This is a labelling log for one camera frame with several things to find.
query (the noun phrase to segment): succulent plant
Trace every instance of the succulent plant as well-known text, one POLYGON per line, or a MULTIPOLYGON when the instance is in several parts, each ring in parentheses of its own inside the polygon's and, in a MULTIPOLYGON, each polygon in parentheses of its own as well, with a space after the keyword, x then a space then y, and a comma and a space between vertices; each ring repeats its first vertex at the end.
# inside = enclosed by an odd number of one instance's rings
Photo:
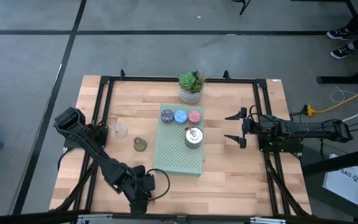
POLYGON ((198 72, 185 72, 179 75, 179 86, 189 91, 197 93, 201 91, 205 82, 204 77, 200 77, 198 72))

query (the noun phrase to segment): person's foot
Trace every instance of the person's foot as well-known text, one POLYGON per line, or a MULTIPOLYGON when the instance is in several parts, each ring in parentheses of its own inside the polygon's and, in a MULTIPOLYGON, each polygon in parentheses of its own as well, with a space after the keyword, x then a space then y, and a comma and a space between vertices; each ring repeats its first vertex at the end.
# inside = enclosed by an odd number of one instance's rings
POLYGON ((345 27, 338 30, 331 30, 327 32, 327 36, 331 39, 347 40, 358 37, 356 32, 348 31, 345 27))
POLYGON ((341 47, 340 49, 333 50, 331 52, 331 56, 336 59, 342 59, 344 57, 347 57, 353 51, 355 51, 354 47, 352 47, 352 44, 346 44, 345 46, 341 47))

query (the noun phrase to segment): yellow cable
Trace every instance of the yellow cable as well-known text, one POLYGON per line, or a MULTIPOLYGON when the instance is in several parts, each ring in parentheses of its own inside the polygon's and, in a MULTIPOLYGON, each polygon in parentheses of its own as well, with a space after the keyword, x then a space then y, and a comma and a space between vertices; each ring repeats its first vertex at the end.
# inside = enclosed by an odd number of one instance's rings
POLYGON ((352 97, 350 97, 349 99, 347 99, 347 100, 345 100, 345 101, 342 101, 342 102, 338 103, 337 105, 334 105, 334 106, 332 106, 332 107, 330 107, 330 108, 327 108, 327 109, 325 109, 325 110, 322 110, 322 111, 313 110, 313 109, 311 109, 310 106, 309 106, 309 107, 308 107, 308 110, 310 110, 310 112, 308 113, 308 115, 311 116, 313 113, 324 113, 324 112, 327 112, 327 111, 329 111, 329 110, 331 110, 331 109, 334 109, 334 108, 337 107, 337 106, 340 106, 340 105, 342 105, 342 104, 344 104, 344 103, 346 103, 346 102, 348 102, 348 101, 350 101, 350 100, 353 100, 353 99, 356 98, 356 97, 358 97, 358 94, 357 94, 357 95, 354 95, 354 96, 352 96, 352 97))

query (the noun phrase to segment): white plant pot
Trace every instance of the white plant pot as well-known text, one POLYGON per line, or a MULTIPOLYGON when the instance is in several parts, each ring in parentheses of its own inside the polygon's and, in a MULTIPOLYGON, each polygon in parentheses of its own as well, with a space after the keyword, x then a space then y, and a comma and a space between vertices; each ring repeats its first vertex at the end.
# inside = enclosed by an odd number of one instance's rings
POLYGON ((195 104, 199 102, 199 100, 201 99, 203 95, 203 89, 204 87, 202 87, 201 91, 197 93, 190 93, 189 91, 183 89, 182 87, 179 87, 179 97, 184 103, 195 104))

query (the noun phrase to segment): potted succulent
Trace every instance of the potted succulent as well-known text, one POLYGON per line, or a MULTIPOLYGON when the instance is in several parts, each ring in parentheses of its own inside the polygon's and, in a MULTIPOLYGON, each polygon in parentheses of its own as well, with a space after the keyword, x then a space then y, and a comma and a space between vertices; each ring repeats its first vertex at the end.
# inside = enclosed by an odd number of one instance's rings
POLYGON ((179 75, 179 97, 187 104, 199 102, 203 94, 206 79, 198 71, 186 72, 179 75))

